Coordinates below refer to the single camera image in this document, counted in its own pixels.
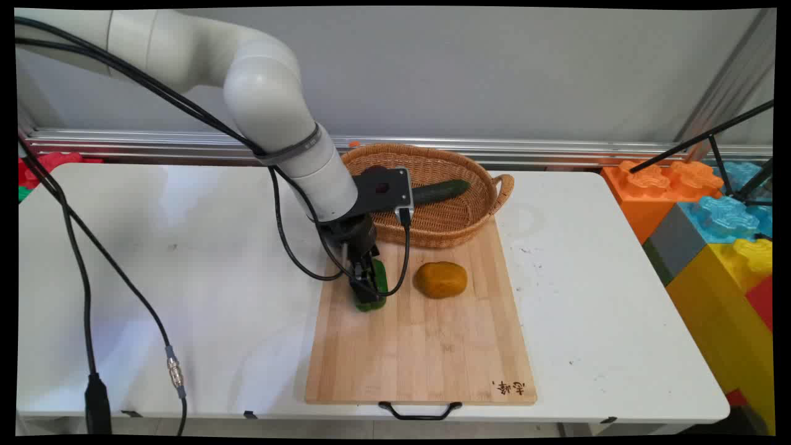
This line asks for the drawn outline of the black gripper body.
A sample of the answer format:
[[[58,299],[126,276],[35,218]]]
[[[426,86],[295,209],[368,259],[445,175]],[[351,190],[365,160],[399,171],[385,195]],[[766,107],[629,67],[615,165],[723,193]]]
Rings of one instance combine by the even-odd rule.
[[[365,258],[376,245],[376,226],[369,213],[319,224],[320,233],[340,253],[342,261]]]

